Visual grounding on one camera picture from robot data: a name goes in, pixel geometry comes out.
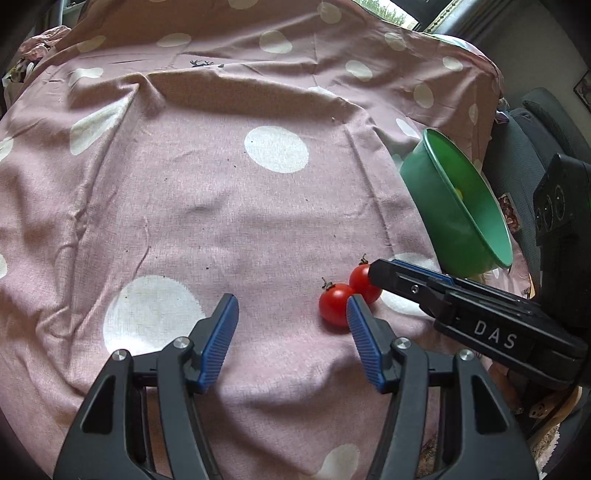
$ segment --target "green bowl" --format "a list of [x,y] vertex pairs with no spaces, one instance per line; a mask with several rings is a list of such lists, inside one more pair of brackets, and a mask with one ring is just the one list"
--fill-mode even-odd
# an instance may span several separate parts
[[400,175],[446,273],[471,277],[511,266],[513,249],[499,204],[445,135],[424,130]]

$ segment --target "polka dot fabric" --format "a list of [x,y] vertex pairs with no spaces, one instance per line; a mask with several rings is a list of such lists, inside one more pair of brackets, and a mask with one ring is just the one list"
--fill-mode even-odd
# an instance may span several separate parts
[[[322,277],[364,253],[437,267],[398,169],[427,126],[484,158],[500,88],[477,52],[350,0],[91,1],[0,121],[0,407],[35,460],[51,473],[110,351],[160,349],[231,292],[200,401],[225,478],[365,478],[388,398],[319,319]],[[486,280],[520,291],[516,272]]]

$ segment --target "screw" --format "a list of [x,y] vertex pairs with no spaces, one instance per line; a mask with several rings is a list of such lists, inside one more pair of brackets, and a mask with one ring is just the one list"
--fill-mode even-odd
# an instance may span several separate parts
[[127,357],[127,351],[125,350],[115,350],[113,352],[113,355],[111,355],[111,358],[113,360],[115,360],[116,362],[121,362],[122,360],[125,360],[125,358]]
[[472,350],[468,350],[467,348],[460,350],[459,355],[460,355],[460,358],[462,360],[464,360],[465,362],[469,362],[470,360],[472,360],[474,358],[474,352]]
[[394,346],[396,348],[400,348],[401,350],[406,350],[407,348],[410,348],[410,340],[406,337],[399,337],[396,340],[394,340]]
[[187,348],[189,343],[191,342],[191,340],[189,340],[187,337],[178,337],[174,339],[173,345],[175,348]]

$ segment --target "red tomato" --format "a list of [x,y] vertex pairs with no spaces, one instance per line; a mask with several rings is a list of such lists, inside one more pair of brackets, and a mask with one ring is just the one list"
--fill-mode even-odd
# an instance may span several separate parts
[[361,293],[365,303],[371,305],[382,294],[382,289],[374,287],[368,278],[369,262],[365,259],[365,255],[361,258],[359,266],[351,272],[349,277],[349,285],[355,293]]
[[324,281],[324,292],[318,300],[321,317],[331,325],[341,328],[349,327],[347,323],[347,300],[355,292],[346,283]]

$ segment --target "camera lens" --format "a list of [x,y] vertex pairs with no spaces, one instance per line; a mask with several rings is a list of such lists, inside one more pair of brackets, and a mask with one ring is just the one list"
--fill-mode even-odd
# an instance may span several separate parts
[[552,228],[552,200],[550,199],[550,197],[546,197],[543,216],[546,230],[550,231],[550,229]]
[[560,185],[557,185],[554,191],[554,207],[556,208],[556,218],[561,221],[564,217],[564,192]]
[[542,211],[539,208],[535,211],[535,228],[542,230]]

